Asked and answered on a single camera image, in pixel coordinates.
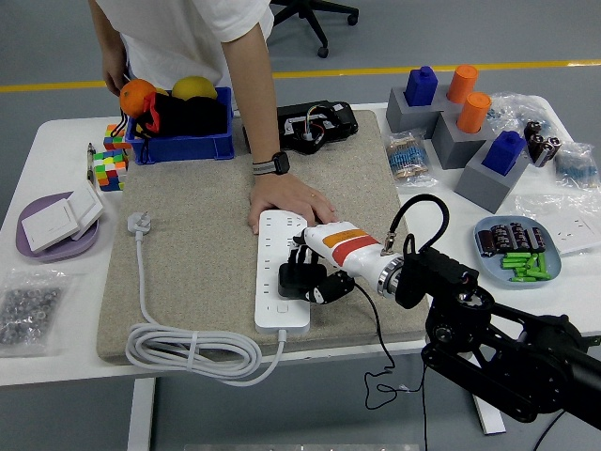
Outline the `person's right hand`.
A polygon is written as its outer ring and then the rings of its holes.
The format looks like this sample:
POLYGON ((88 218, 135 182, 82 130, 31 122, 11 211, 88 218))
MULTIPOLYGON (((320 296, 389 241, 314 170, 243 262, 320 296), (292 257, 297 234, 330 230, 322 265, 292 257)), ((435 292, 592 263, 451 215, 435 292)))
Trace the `person's right hand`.
POLYGON ((120 95, 121 88, 128 82, 127 57, 123 48, 108 48, 101 51, 102 77, 109 91, 120 95))

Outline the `person's left hand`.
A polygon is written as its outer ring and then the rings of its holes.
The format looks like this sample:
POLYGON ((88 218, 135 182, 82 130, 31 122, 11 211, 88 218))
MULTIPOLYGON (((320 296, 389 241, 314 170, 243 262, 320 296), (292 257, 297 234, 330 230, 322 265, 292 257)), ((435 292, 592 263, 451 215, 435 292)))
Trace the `person's left hand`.
POLYGON ((317 189, 295 175, 266 174, 254 177, 250 193, 248 225, 259 233, 260 214, 265 210, 288 210, 304 218, 309 226, 338 220, 334 205, 317 189))

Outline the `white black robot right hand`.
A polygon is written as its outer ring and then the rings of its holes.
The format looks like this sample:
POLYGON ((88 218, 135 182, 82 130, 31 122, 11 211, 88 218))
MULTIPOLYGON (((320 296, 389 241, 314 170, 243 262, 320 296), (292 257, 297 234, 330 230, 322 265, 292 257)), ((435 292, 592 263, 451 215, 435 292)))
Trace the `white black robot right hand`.
POLYGON ((392 299, 402 266, 401 255, 350 222, 306 227, 292 238, 288 260, 279 268, 278 294, 333 303, 361 277, 380 296, 392 299))

